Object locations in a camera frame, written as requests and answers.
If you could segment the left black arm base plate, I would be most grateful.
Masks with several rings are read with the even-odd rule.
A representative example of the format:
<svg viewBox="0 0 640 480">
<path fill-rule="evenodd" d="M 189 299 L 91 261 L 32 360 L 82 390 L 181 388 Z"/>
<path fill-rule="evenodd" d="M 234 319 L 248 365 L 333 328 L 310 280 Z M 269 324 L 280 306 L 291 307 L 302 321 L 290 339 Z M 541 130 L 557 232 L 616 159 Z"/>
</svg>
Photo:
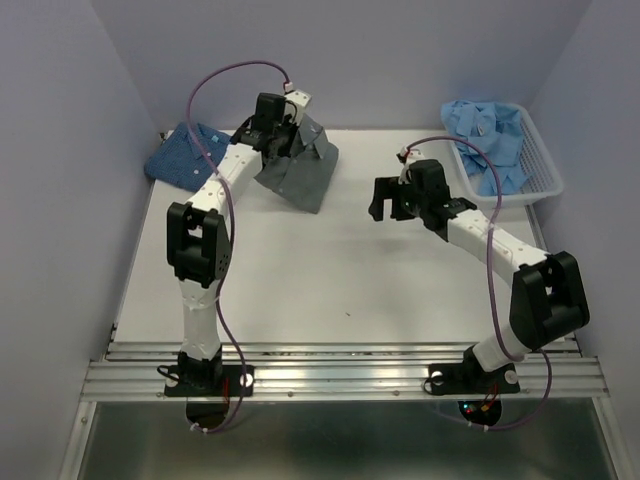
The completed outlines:
<svg viewBox="0 0 640 480">
<path fill-rule="evenodd" d="M 169 398 L 239 397 L 253 395 L 255 367 L 224 364 L 222 373 L 214 379 L 188 381 L 178 365 L 160 365 L 156 371 L 164 378 L 164 395 Z"/>
</svg>

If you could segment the grey long sleeve shirt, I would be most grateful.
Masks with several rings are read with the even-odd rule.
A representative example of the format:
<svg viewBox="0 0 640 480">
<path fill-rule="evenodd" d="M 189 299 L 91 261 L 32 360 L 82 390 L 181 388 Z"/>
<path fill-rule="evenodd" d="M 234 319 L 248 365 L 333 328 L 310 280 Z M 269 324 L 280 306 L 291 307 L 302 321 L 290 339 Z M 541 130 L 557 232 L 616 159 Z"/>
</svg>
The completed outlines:
<svg viewBox="0 0 640 480">
<path fill-rule="evenodd" d="M 254 179 L 297 210 L 318 214 L 339 159 L 339 149 L 325 128 L 305 114 L 289 151 L 263 156 Z"/>
</svg>

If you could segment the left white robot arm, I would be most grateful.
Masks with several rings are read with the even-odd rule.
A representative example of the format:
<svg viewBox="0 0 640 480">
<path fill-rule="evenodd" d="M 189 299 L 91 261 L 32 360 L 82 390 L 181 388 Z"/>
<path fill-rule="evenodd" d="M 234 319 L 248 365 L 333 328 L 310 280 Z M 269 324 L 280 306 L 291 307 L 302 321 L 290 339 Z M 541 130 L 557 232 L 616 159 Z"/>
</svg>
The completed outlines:
<svg viewBox="0 0 640 480">
<path fill-rule="evenodd" d="M 222 363 L 217 308 L 232 259 L 234 203 L 266 158 L 291 144 L 310 101 L 298 89 L 260 94 L 212 175 L 186 202 L 167 210 L 167 261 L 179 281 L 184 319 L 176 364 L 158 369 L 170 397 L 222 392 L 230 372 Z"/>
</svg>

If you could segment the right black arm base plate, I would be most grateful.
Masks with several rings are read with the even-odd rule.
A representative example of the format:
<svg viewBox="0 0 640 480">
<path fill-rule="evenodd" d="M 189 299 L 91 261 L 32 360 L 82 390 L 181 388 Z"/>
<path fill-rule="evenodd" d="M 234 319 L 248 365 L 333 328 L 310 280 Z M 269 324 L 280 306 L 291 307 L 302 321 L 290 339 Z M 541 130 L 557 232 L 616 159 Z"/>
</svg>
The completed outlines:
<svg viewBox="0 0 640 480">
<path fill-rule="evenodd" d="M 506 363 L 496 370 L 486 372 L 473 353 L 467 348 L 462 360 L 456 363 L 432 363 L 422 389 L 430 395 L 445 396 L 493 393 L 516 394 L 520 384 L 513 363 Z"/>
</svg>

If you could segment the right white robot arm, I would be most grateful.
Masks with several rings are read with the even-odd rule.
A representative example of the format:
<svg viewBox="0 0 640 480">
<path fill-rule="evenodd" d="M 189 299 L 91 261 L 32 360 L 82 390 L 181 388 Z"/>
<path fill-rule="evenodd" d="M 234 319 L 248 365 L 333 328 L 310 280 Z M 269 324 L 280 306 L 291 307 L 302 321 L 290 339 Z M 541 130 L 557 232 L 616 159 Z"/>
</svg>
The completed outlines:
<svg viewBox="0 0 640 480">
<path fill-rule="evenodd" d="M 482 390 L 503 367 L 589 323 L 576 258 L 531 246 L 497 227 L 468 199 L 452 197 L 437 160 L 417 160 L 398 176 L 376 178 L 368 209 L 374 221 L 382 221 L 386 203 L 392 219 L 420 220 L 443 241 L 481 261 L 488 278 L 500 277 L 510 287 L 507 324 L 496 325 L 494 335 L 470 347 L 460 363 L 442 368 L 441 385 L 461 380 Z"/>
</svg>

